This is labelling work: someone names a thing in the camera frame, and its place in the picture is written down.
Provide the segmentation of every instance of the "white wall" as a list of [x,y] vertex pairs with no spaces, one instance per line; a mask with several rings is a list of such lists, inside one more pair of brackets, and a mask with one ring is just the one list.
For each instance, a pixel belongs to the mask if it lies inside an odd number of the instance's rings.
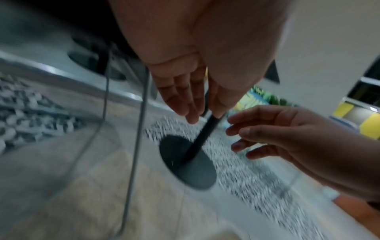
[[379,0],[300,0],[276,58],[281,84],[259,85],[329,115],[379,54]]

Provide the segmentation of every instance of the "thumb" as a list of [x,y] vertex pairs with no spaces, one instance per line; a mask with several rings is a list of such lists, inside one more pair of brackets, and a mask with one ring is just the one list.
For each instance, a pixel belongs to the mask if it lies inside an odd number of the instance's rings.
[[239,130],[239,136],[250,142],[272,144],[284,149],[293,149],[297,144],[298,131],[295,127],[257,125]]

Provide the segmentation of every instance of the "yellow panel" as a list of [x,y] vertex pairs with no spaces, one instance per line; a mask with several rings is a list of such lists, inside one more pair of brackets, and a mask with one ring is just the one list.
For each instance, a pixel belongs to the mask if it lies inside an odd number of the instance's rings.
[[380,114],[374,113],[367,118],[360,126],[360,133],[373,138],[380,138]]
[[335,110],[335,112],[333,113],[333,115],[335,117],[343,117],[344,115],[346,115],[349,111],[351,111],[351,109],[353,109],[353,105],[352,104],[349,104],[349,103],[346,103],[346,102],[343,102],[341,103]]

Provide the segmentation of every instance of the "brown surface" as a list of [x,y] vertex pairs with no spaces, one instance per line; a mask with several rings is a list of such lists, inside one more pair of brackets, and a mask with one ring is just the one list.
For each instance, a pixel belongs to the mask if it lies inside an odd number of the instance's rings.
[[377,210],[364,201],[344,195],[337,197],[334,203],[373,234],[380,237],[380,214]]

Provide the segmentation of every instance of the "skin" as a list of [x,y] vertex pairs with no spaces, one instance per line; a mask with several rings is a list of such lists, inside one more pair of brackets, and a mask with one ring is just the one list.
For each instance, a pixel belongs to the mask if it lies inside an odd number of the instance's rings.
[[293,0],[109,0],[163,100],[194,124],[221,117],[260,81],[278,50]]
[[296,107],[257,106],[228,118],[227,135],[239,134],[235,152],[254,160],[279,156],[317,181],[351,196],[380,200],[380,142]]

